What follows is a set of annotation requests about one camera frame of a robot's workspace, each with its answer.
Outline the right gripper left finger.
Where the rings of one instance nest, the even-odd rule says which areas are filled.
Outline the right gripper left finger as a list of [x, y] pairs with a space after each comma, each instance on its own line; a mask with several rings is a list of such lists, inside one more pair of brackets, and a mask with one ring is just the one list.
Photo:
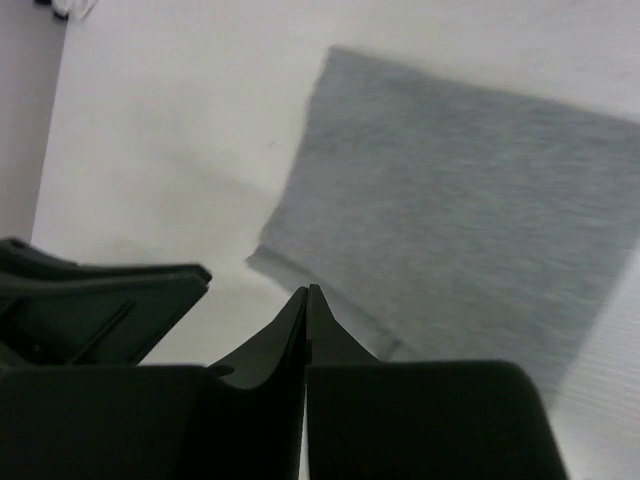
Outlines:
[[5, 479], [294, 479], [306, 291], [199, 365], [39, 367], [1, 376]]

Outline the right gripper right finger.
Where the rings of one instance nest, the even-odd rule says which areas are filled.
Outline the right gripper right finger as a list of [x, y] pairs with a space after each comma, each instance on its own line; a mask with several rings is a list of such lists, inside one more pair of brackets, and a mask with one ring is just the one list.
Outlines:
[[306, 305], [308, 468], [314, 479], [563, 479], [529, 376], [504, 361], [387, 363]]

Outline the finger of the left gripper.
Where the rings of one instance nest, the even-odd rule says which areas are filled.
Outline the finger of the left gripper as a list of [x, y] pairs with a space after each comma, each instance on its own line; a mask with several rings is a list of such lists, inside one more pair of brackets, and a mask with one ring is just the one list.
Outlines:
[[199, 264], [82, 265], [4, 238], [1, 365], [137, 364], [211, 280]]

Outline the grey tank top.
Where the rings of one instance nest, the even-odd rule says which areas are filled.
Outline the grey tank top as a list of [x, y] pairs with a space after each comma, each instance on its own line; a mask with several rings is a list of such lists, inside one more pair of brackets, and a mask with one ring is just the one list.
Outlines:
[[639, 126], [334, 47], [248, 265], [387, 361], [513, 362], [552, 402], [639, 240]]

